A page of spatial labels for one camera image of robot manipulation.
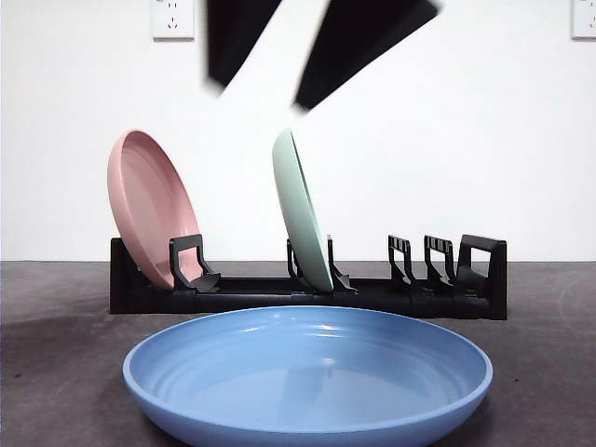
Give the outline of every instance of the black dish rack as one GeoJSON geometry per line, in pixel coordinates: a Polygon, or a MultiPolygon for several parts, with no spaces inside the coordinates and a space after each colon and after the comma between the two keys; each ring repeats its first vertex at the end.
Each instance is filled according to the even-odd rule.
{"type": "Polygon", "coordinates": [[[382,310],[415,318],[507,319],[507,242],[463,235],[457,270],[451,241],[425,236],[427,278],[412,270],[410,242],[387,239],[390,278],[351,278],[335,266],[333,243],[327,238],[333,291],[315,290],[304,278],[291,243],[287,241],[288,276],[285,278],[227,278],[205,261],[200,234],[174,237],[169,242],[169,268],[174,288],[154,286],[139,270],[121,238],[113,238],[110,264],[110,313],[195,314],[224,312],[270,305],[338,305],[382,310]],[[179,265],[180,251],[196,249],[203,276],[188,279],[179,265]],[[472,269],[471,250],[488,251],[488,274],[472,269]],[[430,253],[444,255],[445,275],[432,263],[430,253]],[[403,257],[403,271],[396,262],[403,257]]]}

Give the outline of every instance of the green plate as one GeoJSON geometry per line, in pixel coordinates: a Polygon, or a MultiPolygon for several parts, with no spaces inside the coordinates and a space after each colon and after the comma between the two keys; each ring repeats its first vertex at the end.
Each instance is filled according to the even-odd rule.
{"type": "Polygon", "coordinates": [[[296,259],[305,279],[319,291],[332,291],[332,274],[325,237],[318,228],[300,157],[290,129],[273,145],[273,171],[279,206],[296,259]]]}

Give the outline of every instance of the gray countertop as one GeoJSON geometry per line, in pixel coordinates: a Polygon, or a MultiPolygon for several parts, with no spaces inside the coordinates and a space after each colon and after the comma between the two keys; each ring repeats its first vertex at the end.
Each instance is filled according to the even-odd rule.
{"type": "MultiPolygon", "coordinates": [[[[284,263],[211,263],[283,275],[284,263]]],[[[382,263],[338,263],[355,277],[382,263]]],[[[509,320],[434,319],[494,365],[487,399],[446,446],[596,445],[596,263],[509,263],[509,320]]],[[[182,446],[137,408],[127,352],[190,315],[109,315],[108,263],[2,263],[3,447],[182,446]]]]}

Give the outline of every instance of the electrical outlet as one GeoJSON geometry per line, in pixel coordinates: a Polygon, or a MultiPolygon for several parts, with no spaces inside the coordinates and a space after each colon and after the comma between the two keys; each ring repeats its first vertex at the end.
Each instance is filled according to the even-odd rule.
{"type": "Polygon", "coordinates": [[[596,38],[596,0],[574,0],[574,39],[596,38]]]}
{"type": "Polygon", "coordinates": [[[195,0],[151,0],[154,39],[194,39],[195,0]]]}

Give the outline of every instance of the ceramic plate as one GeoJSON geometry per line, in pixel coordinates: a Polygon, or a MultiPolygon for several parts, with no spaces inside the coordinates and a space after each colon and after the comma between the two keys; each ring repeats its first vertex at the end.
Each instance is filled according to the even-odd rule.
{"type": "Polygon", "coordinates": [[[262,307],[193,319],[135,346],[143,411],[193,446],[423,446],[462,424],[493,377],[467,339],[363,309],[262,307]]]}
{"type": "MultiPolygon", "coordinates": [[[[184,185],[159,144],[140,130],[125,133],[108,163],[108,193],[120,236],[135,264],[156,286],[172,289],[169,240],[198,233],[184,185]]],[[[180,253],[189,280],[202,269],[193,251],[180,253]]]]}
{"type": "Polygon", "coordinates": [[[306,280],[320,291],[332,291],[327,243],[318,228],[300,157],[289,129],[273,145],[273,170],[286,229],[306,280]]]}

